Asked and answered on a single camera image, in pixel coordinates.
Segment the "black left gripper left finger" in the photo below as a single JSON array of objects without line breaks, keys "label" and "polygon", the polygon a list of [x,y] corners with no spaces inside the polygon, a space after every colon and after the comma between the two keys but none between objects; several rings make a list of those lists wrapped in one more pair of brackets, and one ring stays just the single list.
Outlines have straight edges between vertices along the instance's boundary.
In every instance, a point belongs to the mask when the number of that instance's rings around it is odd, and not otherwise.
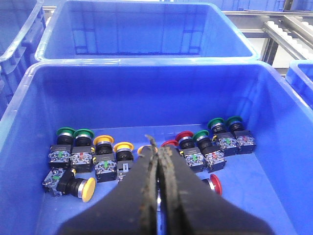
[{"label": "black left gripper left finger", "polygon": [[132,169],[96,204],[64,222],[59,235],[157,234],[157,144],[142,148]]}]

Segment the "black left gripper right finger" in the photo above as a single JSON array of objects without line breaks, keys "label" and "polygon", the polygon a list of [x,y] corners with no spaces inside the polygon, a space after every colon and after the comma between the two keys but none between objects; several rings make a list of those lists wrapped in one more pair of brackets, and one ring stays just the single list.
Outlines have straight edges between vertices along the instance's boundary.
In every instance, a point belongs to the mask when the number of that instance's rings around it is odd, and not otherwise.
[{"label": "black left gripper right finger", "polygon": [[272,235],[264,220],[203,183],[172,146],[158,150],[161,209],[168,235]]}]

